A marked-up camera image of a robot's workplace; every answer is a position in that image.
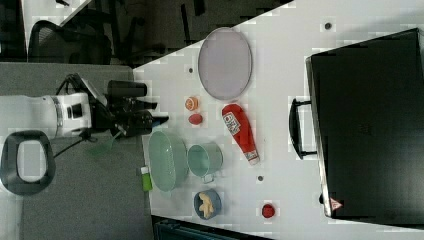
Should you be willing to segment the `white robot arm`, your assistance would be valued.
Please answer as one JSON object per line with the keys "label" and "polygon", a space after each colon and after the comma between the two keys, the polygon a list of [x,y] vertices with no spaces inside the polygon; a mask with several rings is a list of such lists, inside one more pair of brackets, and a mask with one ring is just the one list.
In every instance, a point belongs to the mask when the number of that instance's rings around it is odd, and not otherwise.
{"label": "white robot arm", "polygon": [[29,196],[52,182],[57,155],[51,141],[77,137],[93,141],[93,135],[110,132],[113,139],[146,135],[169,120],[154,116],[154,103],[133,100],[117,105],[85,93],[1,98],[1,186]]}

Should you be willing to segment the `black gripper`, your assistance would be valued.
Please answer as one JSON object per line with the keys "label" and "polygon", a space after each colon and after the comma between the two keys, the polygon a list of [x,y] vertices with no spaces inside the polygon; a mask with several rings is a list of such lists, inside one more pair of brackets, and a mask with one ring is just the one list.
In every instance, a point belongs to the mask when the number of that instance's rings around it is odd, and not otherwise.
{"label": "black gripper", "polygon": [[117,108],[104,105],[100,100],[89,100],[91,110],[90,134],[109,132],[112,136],[129,138],[147,135],[152,132],[153,124],[163,124],[168,116],[152,116],[147,109],[155,110],[156,102],[133,101],[132,109],[126,104]]}

